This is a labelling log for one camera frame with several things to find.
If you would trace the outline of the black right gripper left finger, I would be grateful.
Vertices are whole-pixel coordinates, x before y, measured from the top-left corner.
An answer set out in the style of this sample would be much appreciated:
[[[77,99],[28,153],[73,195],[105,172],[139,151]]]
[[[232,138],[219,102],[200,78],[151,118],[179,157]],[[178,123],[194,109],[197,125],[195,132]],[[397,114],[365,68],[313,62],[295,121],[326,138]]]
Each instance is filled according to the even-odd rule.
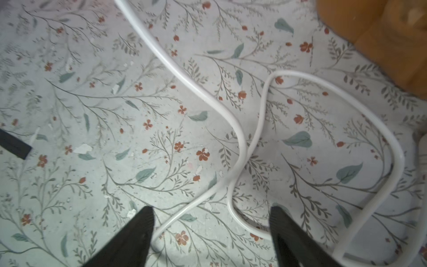
[[[143,267],[149,253],[155,216],[153,208],[141,209],[86,267]]]

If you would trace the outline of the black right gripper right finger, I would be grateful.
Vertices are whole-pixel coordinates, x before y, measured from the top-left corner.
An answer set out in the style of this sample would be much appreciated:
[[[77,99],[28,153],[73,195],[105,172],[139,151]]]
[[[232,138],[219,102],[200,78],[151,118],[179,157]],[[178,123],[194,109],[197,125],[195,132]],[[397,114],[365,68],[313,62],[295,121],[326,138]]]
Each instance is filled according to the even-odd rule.
[[[270,209],[270,233],[280,267],[339,267],[279,206]]]

